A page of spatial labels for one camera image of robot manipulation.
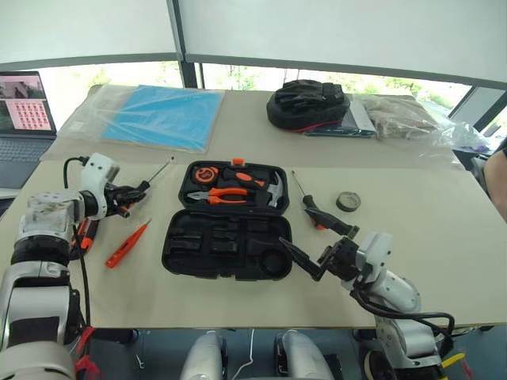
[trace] screwdriver shaft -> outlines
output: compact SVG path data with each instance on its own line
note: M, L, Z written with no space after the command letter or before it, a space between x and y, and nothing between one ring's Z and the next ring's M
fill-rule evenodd
M170 164L173 160L174 156L172 156L169 160L167 160L167 162L164 165L162 165L162 167L159 170L157 170L157 172L148 180L148 182L151 183L152 180L154 180L156 176L159 175L160 172L163 171L168 166L168 164Z
M301 184L300 182L298 181L298 177L295 176L295 171L292 170L292 176L294 176L294 179L295 179L295 182L298 184L299 186L299 190L301 190L301 192L303 193L303 196L306 195L306 193L304 192L303 188L301 187Z

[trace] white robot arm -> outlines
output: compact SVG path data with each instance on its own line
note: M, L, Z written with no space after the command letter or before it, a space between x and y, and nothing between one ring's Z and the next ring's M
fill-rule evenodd
M320 266L293 244L280 240L294 261L315 281L326 271L331 272L363 308L374 314L377 338L398 378L445 378L433 330L438 329L449 338L454 318L447 313L420 313L421 299L415 286L386 269L391 255L390 234L370 233L361 246L343 237L333 247L326 248L318 259ZM431 317L449 319L448 330L425 320ZM452 340L444 342L440 353L452 345Z
M79 190L30 196L21 217L11 266L0 287L0 378L74 379L64 344L85 327L72 288L69 252L75 224L119 214L149 187L112 184L119 166L102 154L83 158Z

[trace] beige table surface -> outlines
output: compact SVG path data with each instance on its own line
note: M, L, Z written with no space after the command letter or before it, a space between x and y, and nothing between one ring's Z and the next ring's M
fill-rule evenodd
M120 162L117 184L137 185L155 164ZM296 265L280 281L236 282L173 275L161 264L172 215L182 209L177 192L186 165L159 177L132 217L107 218L86 256L90 277L92 322L97 327L360 327L373 326L338 278L329 273L320 283ZM285 167L290 173L291 167ZM321 209L368 231L394 235L387 267L410 279L421 292L424 311L452 313L458 325L505 323L507 317L507 225L474 178L455 169L296 168L307 192ZM80 167L70 169L77 185ZM304 214L299 190L288 176L291 204L284 214L293 241L316 260L337 235L317 231ZM62 162L37 168L0 222L0 270L9 265L17 224L29 194L62 188ZM339 192L353 190L363 204L352 214L339 211ZM140 224L153 218L147 232L121 264L107 257ZM72 283L82 290L77 263Z
M250 162L297 167L453 168L460 167L449 149L413 142L308 137L274 127L266 115L267 91L226 91L206 154L177 152L181 164L195 160L240 157ZM58 137L43 159L64 160L96 151L114 160L162 163L170 152L129 146L124 142L91 142Z

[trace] clear plastic sheet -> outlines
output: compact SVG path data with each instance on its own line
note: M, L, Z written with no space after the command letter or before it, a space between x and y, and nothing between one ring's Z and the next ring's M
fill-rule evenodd
M103 85L74 111L59 136L205 153L223 91Z
M419 141L430 146L478 149L486 140L467 123L424 108L410 96L360 95L379 139Z

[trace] red cable tie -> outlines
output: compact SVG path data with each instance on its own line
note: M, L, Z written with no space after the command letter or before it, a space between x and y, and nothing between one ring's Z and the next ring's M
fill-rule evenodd
M474 373L472 372L472 369L468 366L465 360L461 362L461 367L463 368L463 371L465 372L465 375L467 376L468 380L473 380Z
M101 378L101 370L97 364L92 362L90 355L84 355L80 360L78 360L74 366L74 370L76 373L84 370L85 374L88 375L89 380Z
M85 347L86 342L92 336L95 330L96 329L94 327L87 327L85 329L85 332L81 335L81 339L79 340L78 348L76 349L78 355L82 352L82 349Z
M300 129L288 129L288 131L295 132L295 133L306 132L306 131L309 131L310 129L315 129L315 128L323 127L323 126L329 125L329 124L338 124L340 122L341 122L341 120L326 121L324 123L313 124L313 125L310 125L308 127L303 127L303 128L300 128Z

